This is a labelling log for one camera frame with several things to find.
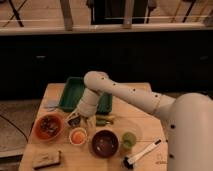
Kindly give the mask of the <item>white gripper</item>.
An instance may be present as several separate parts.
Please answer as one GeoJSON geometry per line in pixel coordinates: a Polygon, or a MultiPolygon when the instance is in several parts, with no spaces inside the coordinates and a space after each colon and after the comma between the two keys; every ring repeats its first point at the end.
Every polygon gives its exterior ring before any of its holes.
{"type": "MultiPolygon", "coordinates": [[[[86,123],[87,123],[87,130],[90,134],[93,134],[96,131],[96,116],[94,114],[97,112],[97,107],[101,96],[102,96],[101,93],[85,88],[83,95],[77,104],[78,113],[81,116],[89,117],[86,123]]],[[[76,116],[80,117],[78,113],[77,112],[70,113],[66,118],[66,122],[70,118],[74,118],[76,116]]]]}

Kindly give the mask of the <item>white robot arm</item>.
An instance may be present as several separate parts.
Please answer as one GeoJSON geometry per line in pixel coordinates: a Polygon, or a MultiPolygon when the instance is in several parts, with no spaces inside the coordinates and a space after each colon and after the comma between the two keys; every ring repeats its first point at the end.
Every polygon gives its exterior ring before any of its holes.
{"type": "Polygon", "coordinates": [[[66,118],[90,120],[109,93],[168,124],[167,171],[213,171],[213,99],[200,93],[177,98],[115,82],[107,73],[89,71],[77,106],[66,118]]]}

